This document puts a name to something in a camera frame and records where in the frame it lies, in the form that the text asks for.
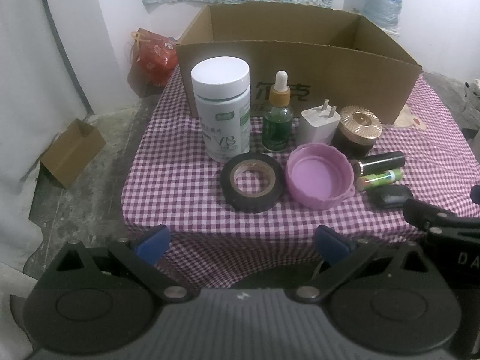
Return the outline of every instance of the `tape roll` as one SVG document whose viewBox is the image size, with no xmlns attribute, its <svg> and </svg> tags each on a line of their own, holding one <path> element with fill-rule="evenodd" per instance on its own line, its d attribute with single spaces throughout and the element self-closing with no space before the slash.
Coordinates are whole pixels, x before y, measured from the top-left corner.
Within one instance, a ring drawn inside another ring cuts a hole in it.
<svg viewBox="0 0 480 360">
<path fill-rule="evenodd" d="M 266 188 L 256 193 L 242 191 L 237 178 L 248 170 L 263 173 L 268 180 Z M 242 212 L 263 212 L 277 204 L 285 189 L 285 175 L 280 164 L 265 154 L 244 153 L 228 161 L 220 173 L 220 186 L 225 201 L 235 210 Z"/>
</svg>

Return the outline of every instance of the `purple gingham cloth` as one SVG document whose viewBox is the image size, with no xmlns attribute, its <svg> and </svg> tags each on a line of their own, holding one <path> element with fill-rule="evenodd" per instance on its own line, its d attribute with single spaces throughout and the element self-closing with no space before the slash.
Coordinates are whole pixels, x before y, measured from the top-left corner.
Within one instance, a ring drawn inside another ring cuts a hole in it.
<svg viewBox="0 0 480 360">
<path fill-rule="evenodd" d="M 417 199 L 461 216 L 480 216 L 480 206 L 470 201 L 471 187 L 480 182 L 480 166 L 450 112 L 422 77 L 407 104 L 428 128 L 386 128 L 370 154 L 402 150 L 407 161 L 400 183 L 409 185 Z M 252 151 L 261 151 L 261 129 L 261 119 L 252 118 Z M 177 68 L 122 193 L 123 217 L 134 235 L 159 224 L 171 229 L 165 261 L 177 279 L 199 287 L 227 287 L 262 269 L 317 259 L 312 240 L 318 225 L 385 242 L 419 236 L 400 211 L 372 211 L 358 192 L 323 212 L 302 206 L 288 192 L 266 212 L 236 212 L 220 189 L 222 164 L 208 157 L 200 131 Z M 292 142 L 273 157 L 285 167 L 293 148 Z"/>
</svg>

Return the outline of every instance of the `metal screw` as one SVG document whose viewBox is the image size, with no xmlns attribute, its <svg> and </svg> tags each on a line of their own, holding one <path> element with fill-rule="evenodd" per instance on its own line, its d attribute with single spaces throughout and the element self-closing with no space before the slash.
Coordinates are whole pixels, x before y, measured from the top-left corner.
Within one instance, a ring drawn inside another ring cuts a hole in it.
<svg viewBox="0 0 480 360">
<path fill-rule="evenodd" d="M 430 232 L 433 233 L 433 234 L 441 234 L 442 233 L 442 229 L 439 228 L 439 227 L 432 227 L 430 229 Z"/>
<path fill-rule="evenodd" d="M 320 290 L 312 286 L 302 286 L 297 288 L 297 295 L 304 299 L 315 299 L 320 295 Z"/>
<path fill-rule="evenodd" d="M 171 286 L 168 288 L 165 288 L 163 291 L 165 296 L 170 299 L 182 299 L 187 296 L 188 291 L 186 288 L 180 287 L 180 286 Z"/>
</svg>

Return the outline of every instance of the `cardboard box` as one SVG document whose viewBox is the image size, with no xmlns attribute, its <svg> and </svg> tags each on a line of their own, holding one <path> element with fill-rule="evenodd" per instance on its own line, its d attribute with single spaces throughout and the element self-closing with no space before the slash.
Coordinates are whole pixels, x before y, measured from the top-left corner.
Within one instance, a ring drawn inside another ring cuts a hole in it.
<svg viewBox="0 0 480 360">
<path fill-rule="evenodd" d="M 40 162 L 68 188 L 105 145 L 100 131 L 74 120 L 40 157 Z"/>
<path fill-rule="evenodd" d="M 190 71 L 204 59 L 236 56 L 250 65 L 251 114 L 259 116 L 275 73 L 289 74 L 295 115 L 323 104 L 361 105 L 393 124 L 422 71 L 414 59 L 361 15 L 290 3 L 209 5 L 177 46 L 190 109 Z"/>
</svg>

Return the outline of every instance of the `battery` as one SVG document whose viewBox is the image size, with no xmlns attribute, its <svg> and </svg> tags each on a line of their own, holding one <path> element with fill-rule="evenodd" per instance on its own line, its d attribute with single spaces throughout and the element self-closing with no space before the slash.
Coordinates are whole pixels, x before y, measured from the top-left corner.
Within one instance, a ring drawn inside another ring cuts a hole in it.
<svg viewBox="0 0 480 360">
<path fill-rule="evenodd" d="M 403 173 L 400 169 L 387 170 L 377 175 L 367 175 L 357 178 L 356 187 L 359 191 L 368 190 L 381 185 L 392 184 L 402 180 Z"/>
</svg>

